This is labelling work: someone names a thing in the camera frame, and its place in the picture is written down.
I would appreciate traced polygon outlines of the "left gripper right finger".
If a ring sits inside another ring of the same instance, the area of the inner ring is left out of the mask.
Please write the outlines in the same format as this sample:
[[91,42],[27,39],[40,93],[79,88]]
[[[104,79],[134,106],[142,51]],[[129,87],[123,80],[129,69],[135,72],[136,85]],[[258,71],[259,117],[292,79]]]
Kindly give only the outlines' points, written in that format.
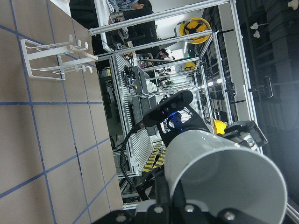
[[268,143],[264,133],[253,120],[236,121],[226,127],[224,133],[224,138],[259,153],[263,153],[262,147]]

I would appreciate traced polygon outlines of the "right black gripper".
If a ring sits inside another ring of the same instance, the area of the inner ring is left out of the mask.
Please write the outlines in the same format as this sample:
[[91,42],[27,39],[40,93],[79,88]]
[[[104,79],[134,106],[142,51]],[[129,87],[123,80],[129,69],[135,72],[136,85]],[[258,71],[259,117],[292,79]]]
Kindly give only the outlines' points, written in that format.
[[191,107],[191,106],[186,106],[186,108],[191,112],[192,117],[188,119],[186,122],[181,121],[181,115],[179,115],[179,112],[175,112],[171,114],[167,118],[167,122],[171,121],[174,124],[174,127],[169,126],[169,132],[163,133],[163,130],[161,128],[161,124],[157,125],[157,129],[160,133],[160,137],[165,144],[166,147],[170,144],[170,142],[179,134],[189,131],[189,130],[202,130],[210,133],[208,130],[208,127],[204,120],[199,116],[199,114]]

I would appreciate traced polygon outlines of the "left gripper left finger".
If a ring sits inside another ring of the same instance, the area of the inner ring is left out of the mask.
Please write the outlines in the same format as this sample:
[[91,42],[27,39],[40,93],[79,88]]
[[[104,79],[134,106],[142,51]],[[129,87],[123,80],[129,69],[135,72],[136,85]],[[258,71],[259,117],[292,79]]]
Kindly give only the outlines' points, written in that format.
[[[154,199],[147,198],[145,191],[150,187],[154,187]],[[137,210],[171,210],[170,191],[164,175],[147,177],[136,186],[136,190],[141,199],[137,205]]]

